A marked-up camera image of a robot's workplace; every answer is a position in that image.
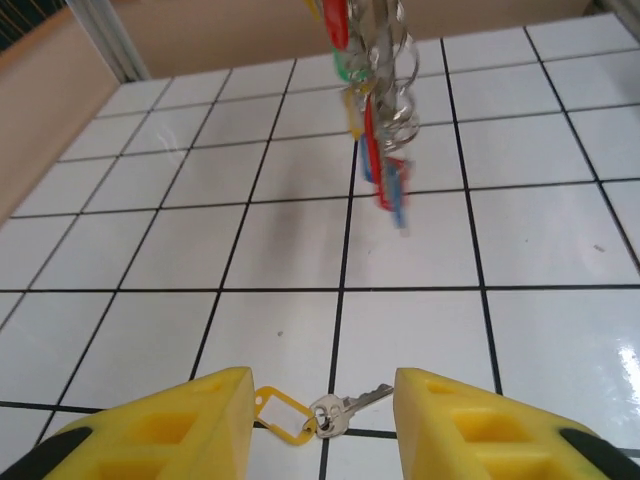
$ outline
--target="wall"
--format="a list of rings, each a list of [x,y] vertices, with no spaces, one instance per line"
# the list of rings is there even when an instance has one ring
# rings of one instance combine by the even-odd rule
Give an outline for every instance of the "wall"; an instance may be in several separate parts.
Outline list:
[[[328,51],[302,0],[114,0],[154,77]],[[423,39],[575,17],[588,0],[403,0]]]
[[[66,9],[0,55],[0,223],[116,88]]]

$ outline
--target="silver key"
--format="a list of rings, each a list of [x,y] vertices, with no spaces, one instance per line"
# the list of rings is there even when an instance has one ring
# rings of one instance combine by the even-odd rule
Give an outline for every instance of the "silver key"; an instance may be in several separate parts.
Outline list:
[[[342,435],[349,428],[349,420],[358,411],[392,393],[393,387],[383,383],[372,392],[363,393],[358,398],[325,395],[310,407],[318,422],[316,435],[320,438]]]

